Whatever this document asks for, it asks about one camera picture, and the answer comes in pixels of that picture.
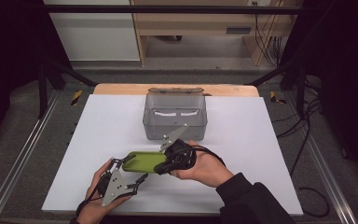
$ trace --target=white cabinet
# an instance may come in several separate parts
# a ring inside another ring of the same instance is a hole
[[[129,5],[128,0],[44,0],[46,5]],[[70,61],[139,61],[132,15],[50,13]]]

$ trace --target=storage box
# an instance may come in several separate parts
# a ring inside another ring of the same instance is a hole
[[[205,96],[201,92],[149,92],[146,96],[144,126],[149,140],[161,140],[187,124],[180,136],[183,140],[202,140],[207,113]]]

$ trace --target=person's left hand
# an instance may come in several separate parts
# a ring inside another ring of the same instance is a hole
[[[109,167],[109,164],[112,160],[109,160],[105,163],[97,172],[95,172],[94,177],[92,178],[91,185],[87,189],[86,199],[91,195],[92,191],[97,186],[98,182],[101,179],[101,175]],[[131,196],[121,197],[113,200],[111,203],[107,204],[105,207],[102,206],[103,199],[100,197],[100,192],[96,190],[94,195],[91,197],[91,201],[87,203],[81,210],[76,221],[80,224],[98,224],[104,216],[106,216],[110,211],[120,206],[126,202]]]

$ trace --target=green pouch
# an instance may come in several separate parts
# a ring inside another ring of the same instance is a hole
[[[135,157],[122,166],[125,172],[155,174],[155,166],[166,159],[164,153],[157,151],[133,151],[130,152],[129,156],[131,155]]]

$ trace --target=white table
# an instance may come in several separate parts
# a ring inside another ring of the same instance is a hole
[[[206,97],[208,124],[200,144],[219,155],[233,172],[262,182],[291,215],[302,210],[283,161],[263,98]],[[91,95],[42,207],[73,213],[84,200],[93,173],[109,158],[159,149],[145,137],[145,95]],[[134,181],[141,174],[122,174]],[[170,175],[149,175],[113,214],[216,216],[223,202],[214,189]]]

